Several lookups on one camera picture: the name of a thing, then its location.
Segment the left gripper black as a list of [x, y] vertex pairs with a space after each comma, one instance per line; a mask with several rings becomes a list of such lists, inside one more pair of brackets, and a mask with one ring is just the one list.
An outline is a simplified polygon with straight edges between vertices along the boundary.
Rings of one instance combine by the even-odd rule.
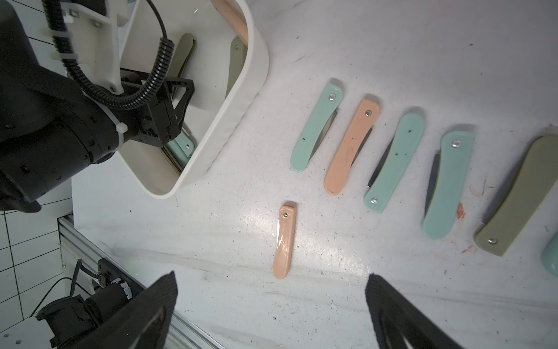
[[34, 213], [39, 199], [128, 141], [165, 146], [180, 133], [167, 74], [174, 43], [163, 35], [153, 69], [114, 95], [78, 64], [59, 1], [43, 3], [55, 49], [66, 69], [39, 64], [22, 23], [1, 3], [1, 209]]

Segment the peach folding fruit knife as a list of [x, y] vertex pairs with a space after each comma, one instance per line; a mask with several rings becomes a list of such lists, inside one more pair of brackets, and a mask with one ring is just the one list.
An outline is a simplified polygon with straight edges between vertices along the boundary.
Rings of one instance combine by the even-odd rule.
[[361, 100], [325, 175], [323, 186], [326, 193], [337, 196], [342, 192], [351, 167], [380, 113], [378, 103], [369, 99]]
[[278, 233], [276, 239], [276, 254], [273, 260], [273, 276], [282, 280], [289, 274], [294, 249], [296, 227], [296, 204], [287, 202], [279, 209]]

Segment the mint folding fruit knife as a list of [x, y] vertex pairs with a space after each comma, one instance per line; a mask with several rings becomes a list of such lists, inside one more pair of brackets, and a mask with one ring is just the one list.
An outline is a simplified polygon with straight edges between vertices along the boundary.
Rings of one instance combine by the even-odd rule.
[[541, 256], [541, 263], [549, 274], [558, 277], [558, 233], [546, 245]]
[[448, 132], [440, 141], [440, 151], [434, 156], [421, 224], [423, 234], [431, 240], [445, 238], [453, 228], [474, 142], [475, 133], [465, 130]]
[[394, 137], [370, 180], [363, 203], [367, 209], [382, 213], [395, 193], [424, 134], [426, 123], [421, 114], [403, 115]]
[[331, 127], [343, 98], [341, 87], [332, 83], [325, 86], [291, 154], [290, 167], [293, 171], [306, 170]]

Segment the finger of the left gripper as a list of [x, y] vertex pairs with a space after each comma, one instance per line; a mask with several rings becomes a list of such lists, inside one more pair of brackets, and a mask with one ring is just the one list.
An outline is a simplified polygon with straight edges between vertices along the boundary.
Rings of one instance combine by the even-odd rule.
[[179, 131], [195, 92], [193, 80], [167, 77], [164, 80], [164, 92], [164, 129]]

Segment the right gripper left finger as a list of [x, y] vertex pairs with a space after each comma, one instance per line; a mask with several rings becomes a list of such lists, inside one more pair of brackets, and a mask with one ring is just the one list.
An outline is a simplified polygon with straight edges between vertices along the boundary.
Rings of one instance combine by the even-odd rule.
[[177, 282], [171, 272], [141, 292], [98, 329], [72, 348], [163, 348], [177, 302]]

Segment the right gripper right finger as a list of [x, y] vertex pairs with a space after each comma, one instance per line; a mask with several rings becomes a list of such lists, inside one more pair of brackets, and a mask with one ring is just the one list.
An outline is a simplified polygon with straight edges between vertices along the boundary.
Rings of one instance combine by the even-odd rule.
[[366, 302], [380, 348], [460, 348], [377, 274], [369, 276]]

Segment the olive green folding fruit knife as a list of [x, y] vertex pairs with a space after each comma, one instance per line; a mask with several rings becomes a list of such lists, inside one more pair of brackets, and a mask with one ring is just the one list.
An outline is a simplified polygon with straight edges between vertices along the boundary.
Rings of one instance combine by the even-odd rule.
[[475, 244], [495, 256], [504, 256], [556, 182], [557, 136], [544, 135], [531, 143], [517, 171], [509, 177], [506, 190], [499, 193], [501, 201], [483, 218]]

